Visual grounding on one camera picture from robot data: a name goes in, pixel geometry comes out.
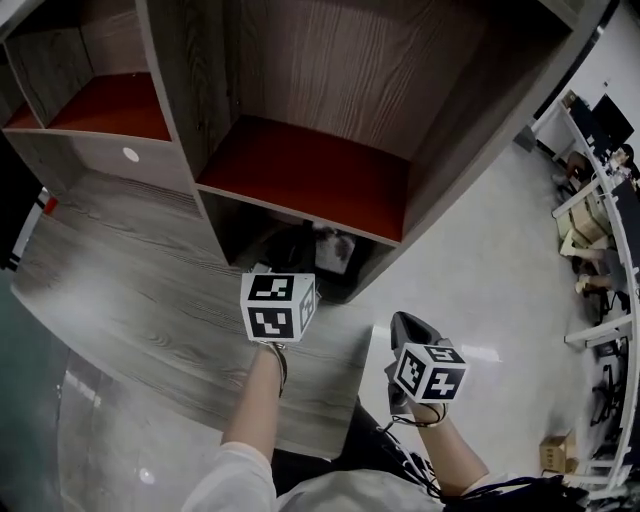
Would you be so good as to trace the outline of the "beige storage box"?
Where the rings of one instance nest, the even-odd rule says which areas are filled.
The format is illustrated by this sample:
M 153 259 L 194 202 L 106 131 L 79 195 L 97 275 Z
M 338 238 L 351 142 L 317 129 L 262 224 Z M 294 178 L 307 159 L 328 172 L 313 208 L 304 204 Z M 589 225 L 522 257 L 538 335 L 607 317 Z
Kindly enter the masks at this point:
M 604 204 L 593 194 L 558 217 L 556 224 L 562 239 L 573 231 L 573 242 L 578 248 L 606 249 L 615 246 Z

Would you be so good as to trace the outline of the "person's black garment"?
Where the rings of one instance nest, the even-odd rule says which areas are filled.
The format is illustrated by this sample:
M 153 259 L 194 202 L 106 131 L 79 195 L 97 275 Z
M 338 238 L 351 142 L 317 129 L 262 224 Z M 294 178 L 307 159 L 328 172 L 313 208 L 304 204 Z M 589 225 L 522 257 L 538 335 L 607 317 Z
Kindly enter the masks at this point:
M 587 490 L 569 487 L 561 475 L 518 477 L 443 497 L 443 512 L 586 512 Z

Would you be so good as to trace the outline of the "grey door ramp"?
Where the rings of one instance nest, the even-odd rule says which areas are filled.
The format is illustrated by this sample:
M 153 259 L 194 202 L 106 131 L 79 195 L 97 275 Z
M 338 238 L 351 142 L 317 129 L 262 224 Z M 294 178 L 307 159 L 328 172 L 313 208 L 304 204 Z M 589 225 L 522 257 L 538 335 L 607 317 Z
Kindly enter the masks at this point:
M 531 126 L 525 125 L 514 137 L 513 142 L 524 151 L 531 153 L 537 147 L 537 138 Z

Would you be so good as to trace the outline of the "open cardboard box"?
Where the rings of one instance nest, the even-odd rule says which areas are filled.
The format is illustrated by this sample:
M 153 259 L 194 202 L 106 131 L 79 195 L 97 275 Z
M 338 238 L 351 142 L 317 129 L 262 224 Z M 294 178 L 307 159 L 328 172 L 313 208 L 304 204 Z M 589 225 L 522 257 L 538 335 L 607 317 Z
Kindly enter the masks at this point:
M 546 436 L 539 445 L 539 460 L 543 471 L 574 473 L 579 463 L 575 432 Z

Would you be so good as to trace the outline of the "black office chair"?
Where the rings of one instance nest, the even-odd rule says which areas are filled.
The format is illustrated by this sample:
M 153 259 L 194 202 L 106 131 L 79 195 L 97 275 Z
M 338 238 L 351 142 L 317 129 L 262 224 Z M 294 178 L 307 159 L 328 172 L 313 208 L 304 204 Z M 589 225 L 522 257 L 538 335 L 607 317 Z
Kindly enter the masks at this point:
M 601 381 L 592 388 L 596 398 L 590 426 L 607 423 L 606 442 L 617 442 L 620 438 L 621 414 L 626 393 L 628 372 L 628 343 L 626 336 L 608 342 L 595 349 L 596 361 L 605 361 Z

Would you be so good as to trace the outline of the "grey wooden desk with hutch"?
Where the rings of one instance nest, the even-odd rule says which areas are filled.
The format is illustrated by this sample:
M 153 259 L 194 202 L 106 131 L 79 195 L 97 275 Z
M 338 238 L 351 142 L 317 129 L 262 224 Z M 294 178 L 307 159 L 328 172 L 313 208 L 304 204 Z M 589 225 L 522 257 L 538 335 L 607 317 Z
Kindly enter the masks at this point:
M 279 443 L 335 455 L 373 323 L 454 279 L 428 230 L 562 74 L 554 0 L 0 0 L 4 132 L 59 201 L 14 290 L 104 372 L 221 427 L 250 354 L 241 276 L 284 243 L 319 310 Z M 127 159 L 132 148 L 138 163 Z M 314 222 L 356 236 L 315 266 Z

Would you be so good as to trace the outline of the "person's right forearm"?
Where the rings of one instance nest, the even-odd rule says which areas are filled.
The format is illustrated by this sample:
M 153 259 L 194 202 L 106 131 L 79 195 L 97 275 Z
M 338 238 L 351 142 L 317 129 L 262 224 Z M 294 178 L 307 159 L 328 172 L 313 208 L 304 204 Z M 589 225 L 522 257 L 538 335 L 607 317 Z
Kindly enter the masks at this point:
M 445 496 L 461 496 L 489 469 L 456 429 L 442 404 L 410 405 L 436 481 Z

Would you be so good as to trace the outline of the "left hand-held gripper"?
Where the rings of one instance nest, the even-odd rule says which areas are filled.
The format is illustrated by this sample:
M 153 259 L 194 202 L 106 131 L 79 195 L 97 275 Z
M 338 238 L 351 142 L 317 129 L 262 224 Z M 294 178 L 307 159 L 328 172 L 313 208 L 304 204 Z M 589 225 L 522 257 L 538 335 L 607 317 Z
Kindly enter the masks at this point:
M 250 341 L 299 343 L 317 310 L 316 276 L 281 271 L 260 255 L 241 276 L 240 308 Z

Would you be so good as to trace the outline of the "black framed picture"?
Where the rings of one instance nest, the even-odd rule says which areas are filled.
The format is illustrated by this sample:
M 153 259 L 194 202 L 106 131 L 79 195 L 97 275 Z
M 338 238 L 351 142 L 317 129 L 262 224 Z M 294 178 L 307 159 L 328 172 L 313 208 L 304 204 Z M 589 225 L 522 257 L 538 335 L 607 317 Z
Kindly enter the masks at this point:
M 316 241 L 315 266 L 344 275 L 355 250 L 356 236 L 318 222 L 312 224 L 312 230 Z

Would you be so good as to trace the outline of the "black monitor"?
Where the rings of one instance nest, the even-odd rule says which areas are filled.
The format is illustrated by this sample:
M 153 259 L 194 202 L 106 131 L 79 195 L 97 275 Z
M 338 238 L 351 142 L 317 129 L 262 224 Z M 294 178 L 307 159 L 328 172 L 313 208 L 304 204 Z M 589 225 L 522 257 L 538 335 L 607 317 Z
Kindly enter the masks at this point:
M 592 108 L 592 115 L 609 138 L 612 150 L 617 150 L 626 143 L 635 131 L 623 112 L 607 94 L 604 94 Z

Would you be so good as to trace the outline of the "person's black trousers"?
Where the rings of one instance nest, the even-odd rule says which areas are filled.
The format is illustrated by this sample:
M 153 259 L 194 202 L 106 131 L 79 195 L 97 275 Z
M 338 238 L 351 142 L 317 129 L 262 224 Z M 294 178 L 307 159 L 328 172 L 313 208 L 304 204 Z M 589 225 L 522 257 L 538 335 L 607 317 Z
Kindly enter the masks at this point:
M 272 462 L 276 494 L 282 495 L 298 484 L 332 472 L 374 470 L 390 473 L 403 480 L 416 473 L 409 466 L 400 443 L 383 428 L 357 401 L 341 454 L 326 460 L 276 449 Z

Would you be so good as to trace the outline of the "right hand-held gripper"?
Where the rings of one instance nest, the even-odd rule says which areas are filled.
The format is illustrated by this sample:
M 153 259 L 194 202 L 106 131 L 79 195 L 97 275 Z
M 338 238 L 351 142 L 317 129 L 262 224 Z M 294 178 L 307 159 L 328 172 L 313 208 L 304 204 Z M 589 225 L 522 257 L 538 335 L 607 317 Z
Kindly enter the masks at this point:
M 418 317 L 398 311 L 391 319 L 390 340 L 395 361 L 385 373 L 392 415 L 409 414 L 410 403 L 450 404 L 456 399 L 469 365 L 448 338 Z

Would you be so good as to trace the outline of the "white office desk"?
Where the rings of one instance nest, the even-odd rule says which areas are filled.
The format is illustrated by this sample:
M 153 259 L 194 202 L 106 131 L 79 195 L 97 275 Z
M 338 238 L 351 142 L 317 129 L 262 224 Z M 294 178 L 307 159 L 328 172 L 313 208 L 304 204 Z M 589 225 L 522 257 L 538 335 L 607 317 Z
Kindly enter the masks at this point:
M 628 314 L 606 321 L 597 327 L 567 335 L 564 338 L 565 343 L 580 349 L 594 348 L 606 342 L 618 340 L 623 336 L 628 339 L 628 365 L 624 381 L 624 401 L 621 408 L 621 432 L 615 456 L 608 461 L 588 460 L 581 463 L 582 466 L 589 469 L 605 468 L 608 473 L 605 475 L 577 474 L 566 477 L 567 481 L 575 484 L 594 485 L 596 489 L 590 492 L 590 498 L 598 500 L 618 497 L 623 494 L 626 490 L 624 482 L 631 468 L 627 457 L 631 454 L 640 455 L 640 441 L 636 443 L 632 441 L 634 424 L 640 418 L 640 285 L 638 283 L 640 267 L 634 264 L 629 237 L 617 207 L 618 197 L 614 195 L 614 189 L 623 181 L 614 175 L 608 163 L 593 154 L 588 139 L 583 136 L 571 116 L 571 110 L 566 108 L 562 101 L 556 102 L 554 112 L 571 131 L 573 141 L 586 150 L 593 165 L 595 177 L 576 195 L 557 207 L 552 212 L 552 217 L 559 218 L 588 194 L 596 191 L 601 192 L 620 262 L 625 271 L 627 291 L 630 296 L 630 312 Z

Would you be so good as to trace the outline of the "person's left forearm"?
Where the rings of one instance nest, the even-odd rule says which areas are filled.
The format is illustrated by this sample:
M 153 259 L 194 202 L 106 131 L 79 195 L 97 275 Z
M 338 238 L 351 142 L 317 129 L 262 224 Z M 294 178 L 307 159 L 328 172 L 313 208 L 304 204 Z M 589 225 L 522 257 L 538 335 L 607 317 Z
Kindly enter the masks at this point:
M 272 460 L 278 428 L 279 401 L 287 379 L 281 349 L 259 343 L 240 399 L 222 436 L 222 443 L 243 443 Z

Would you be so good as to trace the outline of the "person's light grey shirt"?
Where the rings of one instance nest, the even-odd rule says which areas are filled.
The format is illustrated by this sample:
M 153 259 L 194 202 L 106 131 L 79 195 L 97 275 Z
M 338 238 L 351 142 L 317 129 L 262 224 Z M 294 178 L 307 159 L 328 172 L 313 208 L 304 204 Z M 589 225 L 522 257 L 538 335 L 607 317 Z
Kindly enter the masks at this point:
M 277 496 L 265 456 L 230 442 L 181 512 L 443 512 L 443 506 L 423 488 L 373 470 L 330 472 Z

